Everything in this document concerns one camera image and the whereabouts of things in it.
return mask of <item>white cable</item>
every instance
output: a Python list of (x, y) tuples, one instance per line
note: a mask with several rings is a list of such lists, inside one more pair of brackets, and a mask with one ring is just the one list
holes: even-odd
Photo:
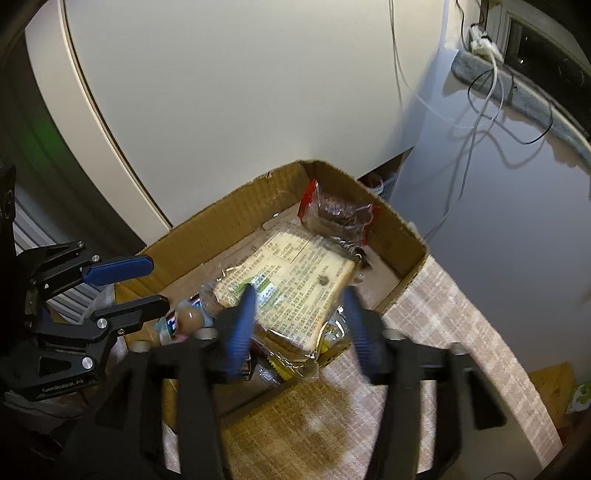
[(433, 233), (437, 232), (439, 230), (439, 227), (441, 227), (443, 225), (443, 222), (445, 222), (447, 220), (447, 217), (449, 217), (450, 213), (453, 210), (453, 207), (455, 207), (458, 202), (462, 199), (463, 195), (464, 195), (464, 188), (466, 187), (466, 178), (468, 176), (468, 169), (470, 168), (470, 161), (472, 160), (472, 153), (474, 152), (474, 143), (476, 141), (476, 133), (478, 132), (478, 123), (480, 123), (480, 119), (482, 118), (482, 115), (484, 115), (484, 111), (486, 109), (486, 106), (488, 105), (489, 100), (491, 99), (492, 96), (492, 92), (495, 90), (496, 87), (496, 82), (498, 79), (498, 74), (499, 74), (499, 69), (496, 65), (496, 60), (495, 60), (495, 56), (493, 54), (493, 52), (489, 51), (488, 52), (489, 57), (491, 59), (491, 63), (492, 63), (492, 68), (493, 68), (493, 74), (492, 74), (492, 85), (491, 85), (491, 89), (488, 92), (488, 95), (486, 95), (486, 98), (484, 100), (484, 105), (482, 105), (482, 108), (480, 109), (480, 111), (478, 112), (478, 116), (476, 117), (476, 122), (474, 122), (474, 125), (472, 126), (473, 130), (472, 130), (472, 140), (470, 142), (470, 150), (468, 151), (468, 159), (466, 160), (466, 167), (464, 169), (464, 176), (462, 178), (462, 187), (460, 188), (460, 194), (457, 197), (456, 203), (454, 203), (453, 205), (451, 205), (446, 213), (443, 215), (443, 217), (441, 218), (441, 220), (439, 220), (439, 222), (437, 223), (437, 225), (435, 225), (433, 228), (431, 228), (426, 234), (425, 234), (425, 240), (428, 240), (429, 237), (432, 236)]
[[(398, 71), (400, 72), (400, 76), (402, 78), (402, 82), (406, 85), (406, 87), (408, 88), (408, 90), (415, 96), (415, 98), (423, 104), (423, 106), (429, 110), (431, 113), (433, 113), (435, 116), (438, 116), (441, 120), (443, 120), (444, 122), (447, 122), (450, 125), (453, 125), (456, 128), (466, 128), (466, 129), (473, 129), (474, 125), (462, 125), (462, 124), (458, 124), (455, 120), (446, 117), (445, 115), (440, 114), (439, 112), (437, 112), (431, 105), (429, 105), (425, 100), (423, 100), (415, 91), (413, 88), (411, 88), (411, 86), (408, 84), (406, 77), (404, 76), (404, 72), (402, 71), (402, 65), (400, 63), (400, 57), (398, 55), (398, 46), (396, 44), (396, 33), (395, 33), (395, 28), (394, 28), (394, 0), (388, 0), (388, 6), (389, 6), (389, 10), (390, 10), (390, 26), (392, 28), (392, 43), (394, 45), (394, 61), (396, 62), (396, 65), (398, 66)], [(495, 72), (497, 72), (497, 68), (496, 68), (496, 61), (493, 64), (493, 68), (495, 69)], [(487, 102), (488, 99), (490, 98), (490, 95), (492, 94), (492, 91), (494, 90), (494, 88), (491, 88), (490, 92), (489, 92), (489, 96), (487, 97)], [(504, 100), (504, 91), (503, 91), (503, 81), (501, 80), (501, 102), (499, 104), (499, 109), (497, 110), (497, 112), (495, 113), (495, 115), (490, 119), (487, 120), (486, 124), (490, 123), (490, 122), (494, 122), (496, 120), (496, 117), (499, 115), (499, 113), (501, 113), (501, 109), (503, 108), (503, 100)]]

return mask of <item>plaid tablecloth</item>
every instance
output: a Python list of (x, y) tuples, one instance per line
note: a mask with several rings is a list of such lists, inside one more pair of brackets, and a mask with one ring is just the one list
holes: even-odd
[[(466, 345), (514, 412), (542, 465), (561, 442), (540, 396), (501, 336), (430, 257), (385, 315), (417, 343)], [(367, 469), (384, 402), (384, 387), (361, 376), (353, 352), (323, 368), (320, 380), (302, 383), (223, 432), (236, 480), (358, 479)], [(419, 470), (433, 455), (433, 389), (423, 389)], [(176, 437), (165, 434), (167, 466), (178, 471)]]

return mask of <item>snack package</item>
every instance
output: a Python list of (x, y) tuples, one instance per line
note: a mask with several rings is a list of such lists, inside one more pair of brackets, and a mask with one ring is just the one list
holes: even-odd
[(308, 230), (336, 240), (351, 254), (354, 248), (367, 245), (369, 227), (378, 212), (379, 204), (347, 202), (324, 192), (313, 179), (301, 199), (298, 217)]
[(216, 309), (237, 305), (252, 284), (258, 293), (256, 347), (283, 378), (309, 378), (317, 374), (325, 329), (357, 265), (333, 241), (284, 222), (242, 264), (204, 286), (202, 300), (215, 316)]

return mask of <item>white wall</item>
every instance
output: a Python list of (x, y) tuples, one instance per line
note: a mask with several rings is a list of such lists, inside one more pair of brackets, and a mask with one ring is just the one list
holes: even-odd
[[(396, 1), (413, 87), (444, 5)], [(281, 164), (323, 158), (360, 176), (418, 136), (387, 0), (67, 0), (66, 14), (106, 124), (173, 225)]]
[[(430, 102), (472, 124), (466, 86), (450, 73), (453, 50), (434, 68)], [(492, 115), (496, 106), (489, 105)], [(502, 123), (523, 141), (541, 131), (505, 108)], [(393, 205), (425, 234), (441, 218), (456, 163), (457, 197), (469, 131), (428, 115), (401, 172)], [(436, 260), (507, 341), (526, 370), (572, 361), (591, 379), (589, 173), (552, 135), (517, 144), (498, 127), (477, 137), (463, 199), (429, 242)]]

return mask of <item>white plug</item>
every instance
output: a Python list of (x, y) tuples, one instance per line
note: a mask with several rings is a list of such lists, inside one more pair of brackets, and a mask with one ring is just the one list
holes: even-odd
[(478, 25), (470, 27), (470, 51), (483, 58), (489, 59), (493, 55), (499, 63), (504, 62), (503, 55), (499, 51), (499, 47), (491, 40), (488, 34)]

